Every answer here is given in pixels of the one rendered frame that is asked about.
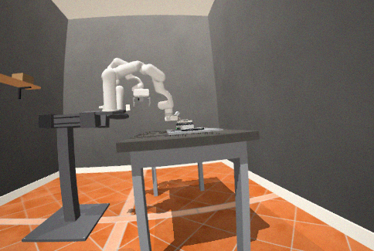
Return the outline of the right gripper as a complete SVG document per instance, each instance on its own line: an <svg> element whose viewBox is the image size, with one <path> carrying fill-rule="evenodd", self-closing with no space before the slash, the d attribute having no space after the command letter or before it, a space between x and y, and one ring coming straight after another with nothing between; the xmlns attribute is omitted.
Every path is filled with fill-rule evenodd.
<svg viewBox="0 0 374 251"><path fill-rule="evenodd" d="M178 116L166 116L165 121L182 121ZM183 121L188 121L188 119L184 119Z"/></svg>

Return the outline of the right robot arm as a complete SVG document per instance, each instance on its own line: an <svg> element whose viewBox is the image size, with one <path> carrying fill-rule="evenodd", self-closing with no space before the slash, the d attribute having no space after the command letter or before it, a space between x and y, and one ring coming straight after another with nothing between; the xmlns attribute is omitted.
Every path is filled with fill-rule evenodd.
<svg viewBox="0 0 374 251"><path fill-rule="evenodd" d="M173 99L171 94L164 87L163 82L165 81L165 74L155 66L151 64L145 65L140 61L127 63L120 65L117 68L106 69L103 71L101 78L103 80L104 105L99 109L103 109L102 111L119 110L117 108L116 80L136 72L140 72L145 76L149 75L151 78L153 77L152 81L155 87L155 92L167 97L168 100L158 103L158 108L165 110L165 116L178 116L180 114L178 111L173 115Z"/></svg>

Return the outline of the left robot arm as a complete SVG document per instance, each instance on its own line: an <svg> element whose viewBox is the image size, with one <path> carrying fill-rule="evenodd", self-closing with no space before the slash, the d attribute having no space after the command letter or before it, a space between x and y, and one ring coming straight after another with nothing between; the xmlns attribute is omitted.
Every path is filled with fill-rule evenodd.
<svg viewBox="0 0 374 251"><path fill-rule="evenodd" d="M127 64L127 62L123 61L122 59L114 59L114 61L108 66L110 69L117 68L120 65ZM144 88L144 84L141 82L139 78L133 76L132 74L125 77L127 80L137 80L139 83L132 87L132 90L139 90L140 88ZM123 110L123 95L124 95L124 88L122 86L118 86L120 80L116 80L116 88L117 88L117 108L119 110ZM139 102L143 101L143 97L138 98Z"/></svg>

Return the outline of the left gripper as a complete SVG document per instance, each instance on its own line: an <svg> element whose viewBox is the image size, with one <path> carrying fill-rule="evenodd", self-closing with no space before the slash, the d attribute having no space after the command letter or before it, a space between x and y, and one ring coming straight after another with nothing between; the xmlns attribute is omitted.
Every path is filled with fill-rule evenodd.
<svg viewBox="0 0 374 251"><path fill-rule="evenodd" d="M149 106L151 106L150 104L150 97L149 96L149 90L143 90L142 88L140 88L139 90L134 90L134 97L147 97L149 99ZM134 103L134 100L135 98L133 98L133 103Z"/></svg>

